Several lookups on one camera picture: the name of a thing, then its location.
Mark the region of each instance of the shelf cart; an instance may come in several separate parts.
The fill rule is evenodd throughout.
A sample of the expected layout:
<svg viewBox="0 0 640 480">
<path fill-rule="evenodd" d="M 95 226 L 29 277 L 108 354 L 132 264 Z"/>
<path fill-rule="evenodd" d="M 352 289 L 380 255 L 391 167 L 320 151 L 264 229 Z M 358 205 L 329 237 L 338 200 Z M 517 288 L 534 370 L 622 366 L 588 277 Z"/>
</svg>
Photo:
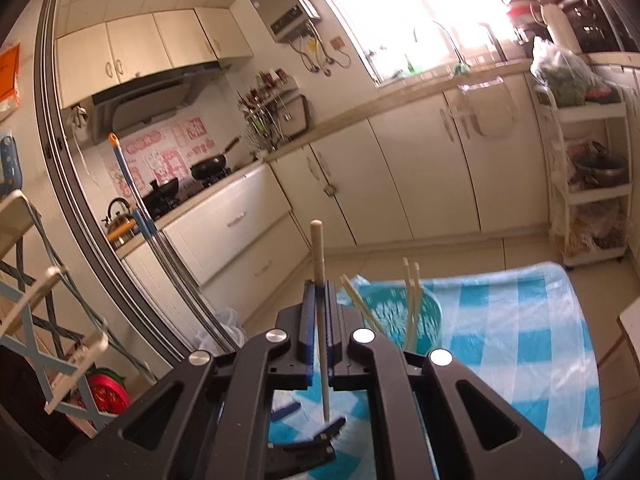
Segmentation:
<svg viewBox="0 0 640 480">
<path fill-rule="evenodd" d="M 542 127 L 543 146 L 545 149 L 546 169 L 549 182 L 549 207 L 553 212 L 556 208 L 562 212 L 552 218 L 552 242 L 561 245 L 562 262 L 567 269 L 575 266 L 622 258 L 626 251 L 626 228 L 631 211 L 632 165 L 631 143 L 627 119 L 626 96 L 622 90 L 618 91 L 622 102 L 615 104 L 585 104 L 583 106 L 558 108 L 553 93 L 543 86 L 534 87 L 537 98 L 536 108 L 539 119 L 545 123 Z M 575 144 L 576 137 L 567 137 L 566 128 L 569 124 L 585 123 L 587 121 L 603 121 L 606 133 L 606 147 L 609 153 L 623 156 L 628 162 L 627 180 L 615 187 L 599 187 L 595 189 L 575 189 L 570 185 L 570 165 L 568 148 Z M 577 137 L 578 142 L 588 142 L 590 136 Z M 610 248 L 597 247 L 596 250 L 575 252 L 571 249 L 572 215 L 581 205 L 619 199 L 621 211 L 625 215 L 622 243 Z M 558 231 L 554 230 L 554 223 L 563 223 L 561 240 Z"/>
</svg>

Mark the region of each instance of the pot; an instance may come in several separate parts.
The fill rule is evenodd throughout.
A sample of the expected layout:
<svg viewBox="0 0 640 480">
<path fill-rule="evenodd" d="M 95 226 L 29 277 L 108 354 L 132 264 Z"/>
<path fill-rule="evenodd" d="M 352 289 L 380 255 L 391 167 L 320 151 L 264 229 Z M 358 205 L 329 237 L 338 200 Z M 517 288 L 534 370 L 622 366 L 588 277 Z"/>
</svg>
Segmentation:
<svg viewBox="0 0 640 480">
<path fill-rule="evenodd" d="M 615 187 L 628 182 L 626 158 L 607 153 L 599 142 L 593 142 L 595 153 L 587 153 L 574 161 L 575 169 L 587 184 Z"/>
<path fill-rule="evenodd" d="M 226 168 L 226 154 L 240 141 L 240 137 L 232 140 L 225 151 L 201 160 L 191 167 L 191 176 L 196 180 L 206 180 L 210 176 L 221 173 Z"/>
<path fill-rule="evenodd" d="M 123 213 L 116 211 L 116 215 L 112 219 L 111 208 L 117 203 L 122 204 L 126 211 Z M 129 202 L 124 198 L 116 197 L 111 200 L 107 208 L 107 217 L 103 222 L 107 229 L 107 240 L 114 250 L 122 247 L 135 236 L 133 229 L 136 227 L 136 220 L 130 212 Z"/>
</svg>

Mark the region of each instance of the blue bowl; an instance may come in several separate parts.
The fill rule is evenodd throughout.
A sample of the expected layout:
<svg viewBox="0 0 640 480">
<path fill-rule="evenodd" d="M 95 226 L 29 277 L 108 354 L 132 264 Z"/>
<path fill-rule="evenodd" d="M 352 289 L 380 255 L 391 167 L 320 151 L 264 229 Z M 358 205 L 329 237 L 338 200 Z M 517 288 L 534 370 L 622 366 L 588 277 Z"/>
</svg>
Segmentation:
<svg viewBox="0 0 640 480">
<path fill-rule="evenodd" d="M 361 285 L 358 288 L 367 308 L 373 313 L 386 336 L 399 348 L 406 336 L 406 289 L 404 285 Z M 441 345 L 442 308 L 433 293 L 422 287 L 422 305 L 418 313 L 416 353 L 425 355 Z"/>
</svg>

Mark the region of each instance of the kitchen cabinet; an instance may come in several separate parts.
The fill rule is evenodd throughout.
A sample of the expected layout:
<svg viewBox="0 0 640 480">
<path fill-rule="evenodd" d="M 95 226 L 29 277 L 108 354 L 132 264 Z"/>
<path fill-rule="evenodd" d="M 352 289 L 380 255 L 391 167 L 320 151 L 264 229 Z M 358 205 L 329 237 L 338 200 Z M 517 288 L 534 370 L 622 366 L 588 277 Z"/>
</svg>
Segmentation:
<svg viewBox="0 0 640 480">
<path fill-rule="evenodd" d="M 316 140 L 311 148 L 358 245 L 412 238 L 369 121 Z"/>
<path fill-rule="evenodd" d="M 253 57 L 240 27 L 229 9 L 195 9 L 200 25 L 218 59 Z"/>
<path fill-rule="evenodd" d="M 171 68 L 152 14 L 107 22 L 107 33 L 121 83 Z"/>
<path fill-rule="evenodd" d="M 174 68 L 217 59 L 193 9 L 154 12 L 154 19 Z"/>
<path fill-rule="evenodd" d="M 205 284 L 202 293 L 214 308 L 231 307 L 245 322 L 308 254 L 295 222 L 286 215 Z"/>
<path fill-rule="evenodd" d="M 124 263 L 156 314 L 172 332 L 196 348 L 201 324 L 175 290 L 149 245 L 142 244 L 126 256 Z"/>
<path fill-rule="evenodd" d="M 273 161 L 271 168 L 307 240 L 311 240 L 311 221 L 317 219 L 322 220 L 325 247 L 355 246 L 340 206 L 309 145 Z"/>
<path fill-rule="evenodd" d="M 276 177 L 265 164 L 163 231 L 195 281 L 204 285 L 290 210 Z"/>
<path fill-rule="evenodd" d="M 61 108 L 118 84 L 104 23 L 59 38 L 56 59 Z"/>
<path fill-rule="evenodd" d="M 545 159 L 529 88 L 523 75 L 508 76 L 504 81 L 518 116 L 513 129 L 503 136 L 481 135 L 464 115 L 469 110 L 465 110 L 461 91 L 445 93 L 456 115 L 483 233 L 548 223 Z"/>
<path fill-rule="evenodd" d="M 442 94 L 369 119 L 414 238 L 480 230 L 462 144 Z"/>
</svg>

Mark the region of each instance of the blue checkered tablecloth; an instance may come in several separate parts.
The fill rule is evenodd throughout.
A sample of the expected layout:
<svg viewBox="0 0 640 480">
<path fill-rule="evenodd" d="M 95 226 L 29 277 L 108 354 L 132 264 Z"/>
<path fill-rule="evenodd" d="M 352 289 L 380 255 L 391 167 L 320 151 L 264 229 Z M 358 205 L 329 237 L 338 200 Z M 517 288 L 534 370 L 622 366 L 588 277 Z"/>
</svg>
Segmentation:
<svg viewBox="0 0 640 480">
<path fill-rule="evenodd" d="M 357 278 L 358 287 L 366 280 Z M 401 282 L 371 283 L 375 287 Z M 600 392 L 589 331 L 573 287 L 556 264 L 478 276 L 424 280 L 442 307 L 442 347 L 473 370 L 582 468 L 596 476 Z M 348 300 L 338 295 L 341 303 Z M 272 422 L 272 442 L 311 438 L 324 427 L 320 379 L 305 392 L 277 392 L 274 407 L 302 408 Z M 364 392 L 330 393 L 332 419 L 347 424 L 334 441 L 336 460 L 295 478 L 371 480 L 376 477 Z"/>
</svg>

